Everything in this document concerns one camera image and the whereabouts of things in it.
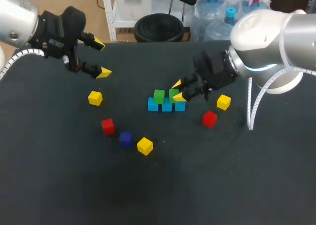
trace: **green cube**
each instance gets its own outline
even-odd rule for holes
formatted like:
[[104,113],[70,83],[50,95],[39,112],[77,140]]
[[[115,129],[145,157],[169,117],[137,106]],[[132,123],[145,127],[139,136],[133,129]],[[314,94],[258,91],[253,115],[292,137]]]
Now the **green cube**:
[[164,101],[164,90],[156,89],[154,92],[154,103],[163,104]]
[[172,98],[174,95],[179,93],[179,89],[169,89],[169,102],[176,103],[176,101]]

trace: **black chair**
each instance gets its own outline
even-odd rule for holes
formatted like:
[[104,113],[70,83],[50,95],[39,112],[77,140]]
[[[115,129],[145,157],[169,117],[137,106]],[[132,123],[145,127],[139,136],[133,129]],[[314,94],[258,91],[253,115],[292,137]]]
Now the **black chair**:
[[182,20],[170,15],[173,0],[170,2],[169,14],[150,14],[137,21],[134,36],[138,42],[177,42],[184,35],[185,4],[194,5],[197,0],[183,1]]

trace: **red cube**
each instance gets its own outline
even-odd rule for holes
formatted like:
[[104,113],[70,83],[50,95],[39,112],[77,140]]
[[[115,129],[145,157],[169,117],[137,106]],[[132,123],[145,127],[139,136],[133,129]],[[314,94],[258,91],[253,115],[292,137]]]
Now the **red cube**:
[[114,134],[114,124],[112,119],[106,119],[101,121],[102,129],[105,135]]
[[217,115],[213,112],[208,111],[204,116],[203,116],[203,125],[205,125],[207,128],[212,129],[214,125],[217,122]]

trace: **yellow cube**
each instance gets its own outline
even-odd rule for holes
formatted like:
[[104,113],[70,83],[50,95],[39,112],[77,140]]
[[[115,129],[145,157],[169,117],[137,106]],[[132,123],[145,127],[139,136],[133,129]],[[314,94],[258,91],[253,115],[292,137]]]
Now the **yellow cube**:
[[231,100],[232,99],[230,97],[227,97],[222,94],[217,100],[217,107],[226,111],[229,105],[231,104]]
[[144,137],[137,143],[137,149],[143,155],[147,156],[154,149],[154,144]]
[[92,91],[89,94],[88,100],[90,104],[99,106],[103,100],[102,94],[99,92]]

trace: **storage box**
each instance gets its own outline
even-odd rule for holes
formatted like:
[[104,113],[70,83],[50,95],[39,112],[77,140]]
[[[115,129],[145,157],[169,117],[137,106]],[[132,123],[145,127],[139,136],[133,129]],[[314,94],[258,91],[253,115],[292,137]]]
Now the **storage box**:
[[115,0],[122,20],[137,21],[151,14],[152,0]]

